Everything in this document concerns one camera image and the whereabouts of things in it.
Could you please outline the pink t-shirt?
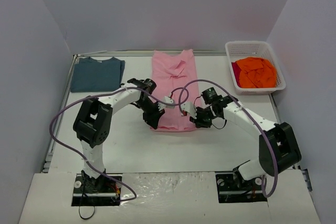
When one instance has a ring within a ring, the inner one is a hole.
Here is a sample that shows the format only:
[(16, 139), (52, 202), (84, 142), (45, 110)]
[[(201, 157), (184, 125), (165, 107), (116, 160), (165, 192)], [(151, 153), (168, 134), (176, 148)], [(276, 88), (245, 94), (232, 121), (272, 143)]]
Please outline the pink t-shirt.
[[(193, 50), (183, 50), (180, 54), (170, 56), (155, 51), (152, 56), (151, 79), (156, 83), (153, 95), (160, 100), (171, 96), (178, 102), (181, 93), (177, 88), (185, 86), (197, 79), (197, 71)], [(188, 132), (196, 130), (188, 116), (181, 116), (179, 108), (165, 109), (158, 124), (157, 132)]]

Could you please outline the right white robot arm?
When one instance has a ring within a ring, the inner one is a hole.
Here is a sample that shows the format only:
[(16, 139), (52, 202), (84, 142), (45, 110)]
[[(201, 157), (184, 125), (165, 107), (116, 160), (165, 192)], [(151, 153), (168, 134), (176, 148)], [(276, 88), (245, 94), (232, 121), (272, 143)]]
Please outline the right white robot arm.
[(207, 107), (192, 102), (183, 104), (184, 112), (197, 128), (210, 128), (213, 119), (221, 118), (237, 125), (258, 143), (258, 158), (233, 169), (233, 183), (237, 188), (246, 188), (257, 177), (274, 177), (301, 161), (301, 151), (288, 123), (267, 120), (245, 108), (235, 97), (218, 95), (214, 88), (203, 91), (201, 98)]

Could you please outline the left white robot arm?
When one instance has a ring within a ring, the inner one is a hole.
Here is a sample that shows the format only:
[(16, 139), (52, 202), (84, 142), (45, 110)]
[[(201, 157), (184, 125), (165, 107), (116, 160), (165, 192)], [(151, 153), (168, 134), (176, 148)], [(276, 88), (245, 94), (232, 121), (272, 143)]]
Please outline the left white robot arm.
[(101, 191), (106, 185), (106, 178), (102, 175), (106, 172), (103, 164), (103, 142), (110, 132), (112, 116), (125, 106), (134, 103), (143, 111), (143, 119), (153, 129), (158, 128), (159, 120), (165, 113), (158, 102), (153, 102), (144, 91), (153, 93), (156, 83), (151, 79), (127, 81), (128, 91), (119, 89), (119, 93), (107, 97), (107, 103), (98, 98), (82, 102), (75, 119), (73, 130), (80, 140), (83, 155), (95, 168), (89, 167), (85, 162), (81, 175), (87, 181), (87, 186), (93, 191)]

